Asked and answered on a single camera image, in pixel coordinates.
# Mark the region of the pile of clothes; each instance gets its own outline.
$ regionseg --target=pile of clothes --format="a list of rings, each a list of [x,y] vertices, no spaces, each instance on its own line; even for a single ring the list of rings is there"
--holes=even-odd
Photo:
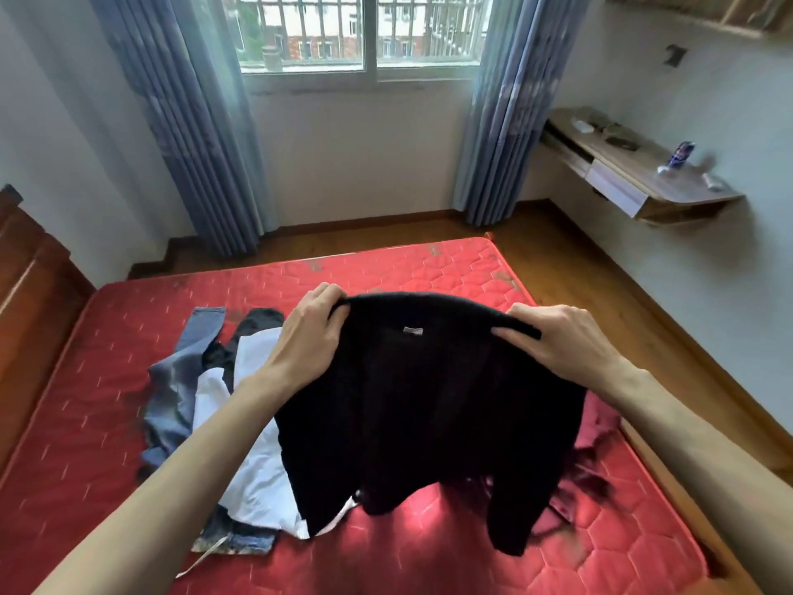
[[[344,304],[351,312],[330,368],[264,428],[193,550],[263,554],[279,531],[308,539],[357,504],[387,513],[440,481],[481,489],[493,546],[522,555],[532,536],[570,525],[576,488],[608,500],[592,467],[617,414],[490,331],[537,338],[536,329],[439,294]],[[224,317],[195,309],[173,355],[149,369],[144,475],[263,365],[284,321],[253,309],[223,345]]]

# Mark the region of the red mattress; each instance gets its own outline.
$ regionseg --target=red mattress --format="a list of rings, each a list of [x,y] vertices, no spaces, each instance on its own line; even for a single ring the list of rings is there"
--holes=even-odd
[[[322,281],[350,294],[452,293],[504,311],[531,302],[482,238],[105,286],[0,482],[3,593],[33,591],[135,489],[146,369],[172,352],[193,307],[228,307],[225,339],[252,307],[288,313]],[[600,454],[619,509],[580,494],[578,545],[554,535],[520,559],[502,555],[455,493],[430,486],[388,516],[355,509],[314,540],[280,536],[267,556],[213,556],[171,592],[677,593],[703,578],[699,548],[622,435]]]

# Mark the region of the blue curtain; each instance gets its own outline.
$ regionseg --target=blue curtain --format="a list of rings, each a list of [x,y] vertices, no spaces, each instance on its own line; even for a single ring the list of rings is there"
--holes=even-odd
[[[197,234],[254,252],[278,225],[221,0],[90,1]]]
[[[589,0],[493,0],[454,182],[469,223],[510,217]]]

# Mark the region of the black clothing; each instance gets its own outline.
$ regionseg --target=black clothing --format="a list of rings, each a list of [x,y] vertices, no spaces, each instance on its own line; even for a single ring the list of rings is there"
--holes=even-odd
[[[284,324],[284,314],[277,309],[251,309],[234,330],[234,334],[224,347],[217,339],[207,347],[202,355],[204,371],[213,367],[223,368],[223,382],[230,393],[234,392],[234,361],[240,338],[251,336],[257,331],[280,328]]]
[[[492,476],[496,549],[522,555],[565,471],[586,389],[490,328],[540,333],[470,300],[351,297],[328,371],[276,414],[283,463],[309,534],[361,491],[387,513],[436,481]]]

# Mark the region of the wooden floor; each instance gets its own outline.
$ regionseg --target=wooden floor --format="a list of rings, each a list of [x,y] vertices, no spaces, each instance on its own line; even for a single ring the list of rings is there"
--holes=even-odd
[[[243,261],[218,262],[196,245],[175,250],[170,273],[241,267],[288,259],[306,259],[358,250],[482,235],[461,219],[424,220],[376,228],[351,228],[303,235],[268,236],[261,251]],[[731,440],[780,475],[793,469],[793,458],[783,443],[764,429],[734,399],[718,375],[709,371],[659,319],[647,300],[627,287],[626,275],[556,207],[550,203],[525,205],[492,229],[496,245],[523,284],[541,305],[566,303],[589,309],[615,346],[639,367],[649,369],[670,392],[710,421]],[[709,581],[707,593],[755,591],[735,560],[719,544],[688,496],[676,486],[649,450],[648,465],[700,540],[728,567],[728,580]]]

